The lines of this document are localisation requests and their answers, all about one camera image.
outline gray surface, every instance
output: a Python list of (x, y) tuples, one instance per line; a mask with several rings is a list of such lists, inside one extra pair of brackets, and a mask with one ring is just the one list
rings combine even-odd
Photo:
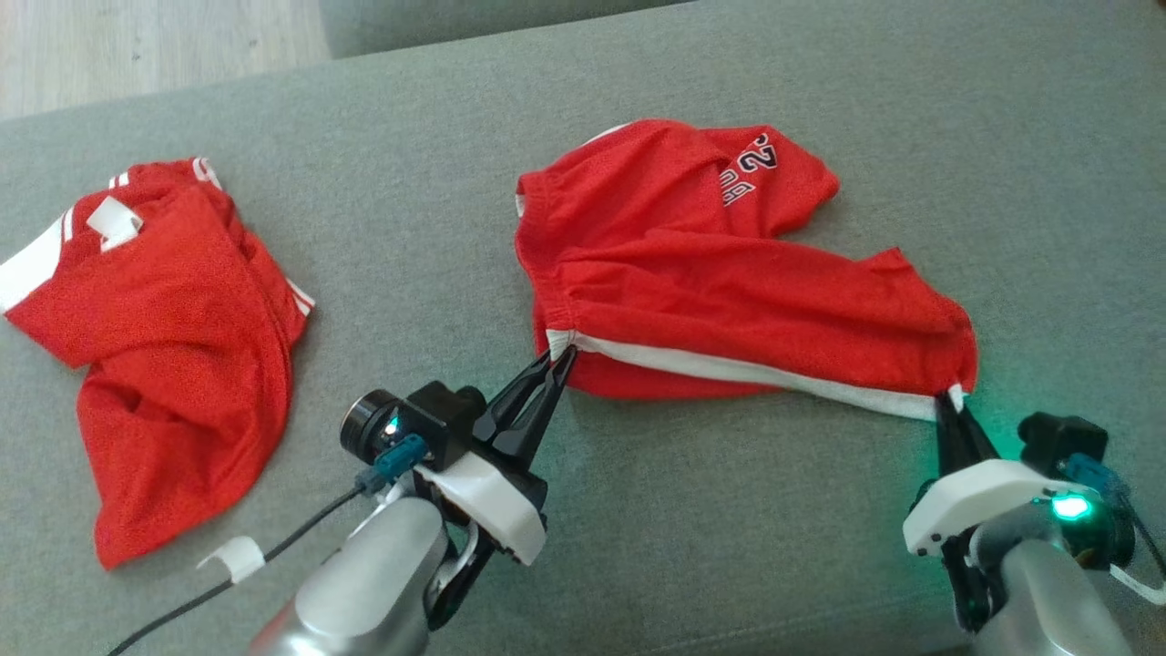
[(319, 0), (333, 57), (662, 7), (688, 0)]
[[(822, 156), (842, 192), (795, 238), (855, 256), (901, 245), (977, 326), (972, 403), (1002, 450), (1033, 410), (1093, 419), (1166, 532), (1164, 70), (1166, 16), (1140, 0), (723, 1), (0, 124), (0, 252), (132, 162), (201, 153), (319, 299), (257, 488), (112, 574), (92, 556), (79, 374), (0, 327), (2, 651), (96, 654), (216, 583), (194, 565), (226, 538), (278, 542), (351, 484), (336, 436), (360, 394), (508, 380), (532, 357), (517, 176), (645, 115), (770, 122)], [(805, 396), (568, 394), (535, 463), (546, 551), (531, 570), (492, 564), (433, 654), (948, 647), (946, 577), (899, 530), (934, 466), (928, 425)], [(366, 510), (138, 654), (238, 651)], [(1166, 642), (1160, 613), (1097, 584), (1142, 653)]]

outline green light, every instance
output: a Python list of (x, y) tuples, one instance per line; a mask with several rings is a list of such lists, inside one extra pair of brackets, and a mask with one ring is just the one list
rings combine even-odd
[(1070, 494), (1059, 496), (1053, 500), (1053, 513), (1061, 520), (1075, 521), (1084, 517), (1093, 510), (1089, 501), (1083, 496)]

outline clothing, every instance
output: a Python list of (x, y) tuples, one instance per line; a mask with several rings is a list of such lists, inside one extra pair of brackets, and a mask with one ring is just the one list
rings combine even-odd
[(132, 167), (0, 264), (0, 308), (72, 368), (101, 565), (223, 513), (259, 478), (314, 301), (203, 158)]
[(616, 398), (801, 390), (934, 418), (972, 390), (963, 309), (904, 254), (854, 261), (775, 240), (838, 190), (768, 126), (641, 120), (518, 183), (536, 350), (581, 353), (571, 386)]

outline camera lens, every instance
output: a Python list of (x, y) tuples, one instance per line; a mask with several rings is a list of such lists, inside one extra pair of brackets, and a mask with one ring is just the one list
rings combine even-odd
[(340, 424), (344, 451), (372, 465), (388, 446), (385, 426), (401, 400), (385, 390), (373, 390), (357, 400)]

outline red garment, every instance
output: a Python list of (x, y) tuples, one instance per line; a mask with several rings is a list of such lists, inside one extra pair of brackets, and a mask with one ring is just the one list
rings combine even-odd
[(774, 240), (838, 190), (768, 126), (641, 120), (518, 183), (538, 350), (618, 398), (798, 389), (906, 417), (971, 390), (976, 341), (897, 248), (852, 261)]
[[(90, 366), (77, 417), (107, 570), (251, 489), (283, 433), (290, 350), (314, 304), (205, 160), (135, 165), (110, 184), (0, 266), (5, 316), (69, 367)], [(126, 217), (141, 226), (121, 244), (90, 227)]]

